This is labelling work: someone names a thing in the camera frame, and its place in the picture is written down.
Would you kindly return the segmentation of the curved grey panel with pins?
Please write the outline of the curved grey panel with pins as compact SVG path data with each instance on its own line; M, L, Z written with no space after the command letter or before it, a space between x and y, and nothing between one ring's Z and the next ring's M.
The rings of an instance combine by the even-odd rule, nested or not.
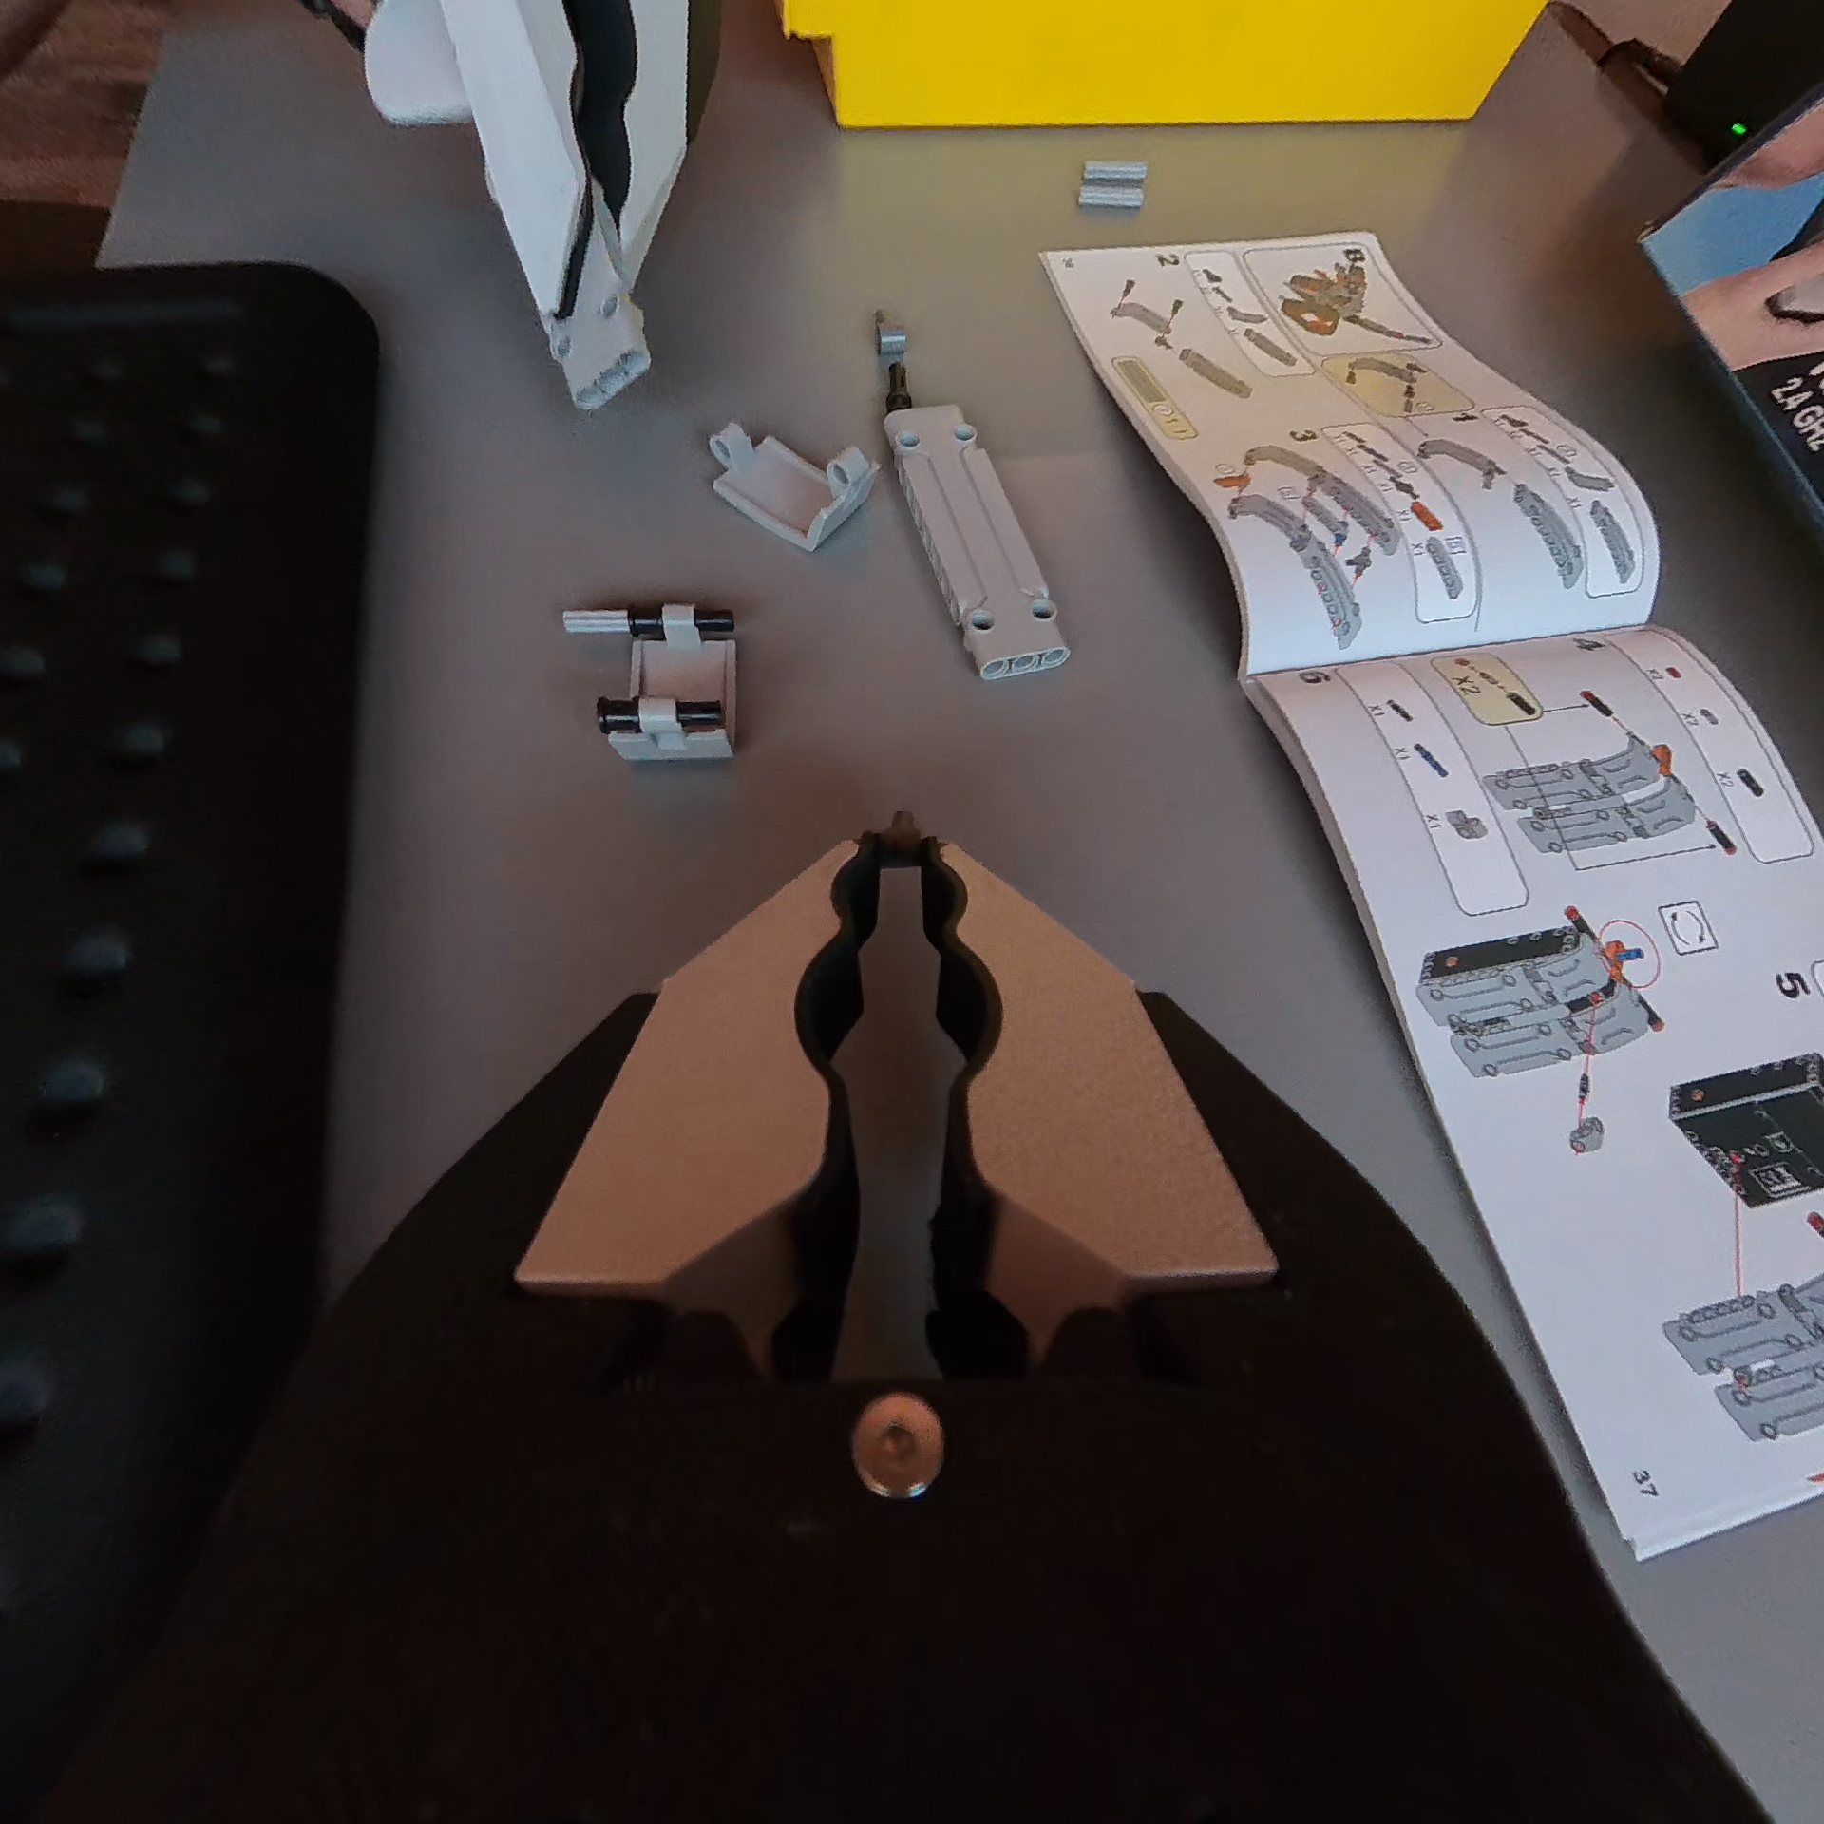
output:
M664 603L569 608L569 632L629 636L629 683L597 702L597 723L626 759L729 759L739 697L737 618L724 608Z

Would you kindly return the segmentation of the black device with green light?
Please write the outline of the black device with green light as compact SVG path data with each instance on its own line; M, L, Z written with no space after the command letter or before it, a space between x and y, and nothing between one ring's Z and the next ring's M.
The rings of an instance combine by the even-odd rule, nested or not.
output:
M1823 84L1823 1L1731 1L1668 86L1668 114L1707 166Z

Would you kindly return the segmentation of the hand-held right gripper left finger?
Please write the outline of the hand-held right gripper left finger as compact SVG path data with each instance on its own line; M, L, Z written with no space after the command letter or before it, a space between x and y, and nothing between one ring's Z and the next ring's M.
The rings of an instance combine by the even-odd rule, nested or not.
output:
M528 1292L715 1312L829 1378L860 1228L847 1088L881 845L836 845L663 985L538 1232Z

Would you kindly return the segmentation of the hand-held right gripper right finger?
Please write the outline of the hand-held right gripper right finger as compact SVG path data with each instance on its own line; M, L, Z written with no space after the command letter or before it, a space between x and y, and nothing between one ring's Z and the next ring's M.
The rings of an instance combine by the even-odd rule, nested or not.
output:
M1018 1377L1061 1321L1260 1286L1256 1225L1134 981L961 847L920 845L938 1017L965 1057L929 1225L946 1377Z

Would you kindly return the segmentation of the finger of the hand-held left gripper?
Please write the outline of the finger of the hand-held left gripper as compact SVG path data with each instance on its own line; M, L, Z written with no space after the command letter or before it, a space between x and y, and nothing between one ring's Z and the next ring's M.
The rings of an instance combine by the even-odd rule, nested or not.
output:
M688 148L692 6L578 1L578 139L635 282Z
M565 302L587 165L571 82L578 45L561 1L380 1L370 92L394 124L471 121L496 206L544 315Z

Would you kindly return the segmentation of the curved grey brick panel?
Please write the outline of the curved grey brick panel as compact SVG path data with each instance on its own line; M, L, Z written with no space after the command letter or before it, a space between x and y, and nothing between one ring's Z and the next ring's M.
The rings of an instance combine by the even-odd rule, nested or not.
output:
M753 442L741 423L711 436L719 497L793 547L816 551L867 500L880 464L845 446L824 468L774 436Z

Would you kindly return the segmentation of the long grey brick panel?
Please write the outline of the long grey brick panel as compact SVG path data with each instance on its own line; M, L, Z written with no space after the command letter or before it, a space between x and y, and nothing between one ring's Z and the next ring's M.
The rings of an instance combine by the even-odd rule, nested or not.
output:
M567 316L545 328L581 409L595 409L649 368L646 316L610 263L588 260Z
M1050 583L1014 519L988 451L956 404L886 412L896 476L983 679L1058 668L1069 645Z

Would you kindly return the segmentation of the blue robot kit box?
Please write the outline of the blue robot kit box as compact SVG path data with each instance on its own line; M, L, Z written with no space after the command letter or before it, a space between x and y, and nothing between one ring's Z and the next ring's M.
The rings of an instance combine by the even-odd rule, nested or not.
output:
M1820 525L1823 90L1732 150L1643 250Z

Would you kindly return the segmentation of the open instruction booklet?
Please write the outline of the open instruction booklet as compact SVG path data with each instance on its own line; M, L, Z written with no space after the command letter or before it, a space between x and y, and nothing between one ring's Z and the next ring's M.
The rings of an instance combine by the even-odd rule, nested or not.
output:
M1371 234L1055 250L1210 521L1411 1054L1640 1558L1820 1493L1820 832L1651 623L1614 456Z

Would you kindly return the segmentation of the large yellow bin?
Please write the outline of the large yellow bin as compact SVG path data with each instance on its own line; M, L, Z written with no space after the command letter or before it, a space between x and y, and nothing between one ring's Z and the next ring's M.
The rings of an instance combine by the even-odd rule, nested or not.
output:
M1539 1L780 1L845 127L1459 121Z

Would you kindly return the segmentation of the black perforated mat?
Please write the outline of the black perforated mat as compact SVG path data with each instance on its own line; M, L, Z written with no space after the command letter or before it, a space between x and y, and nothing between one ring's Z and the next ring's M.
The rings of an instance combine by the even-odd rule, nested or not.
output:
M5 298L5 1589L186 1553L313 1304L377 337L295 265Z

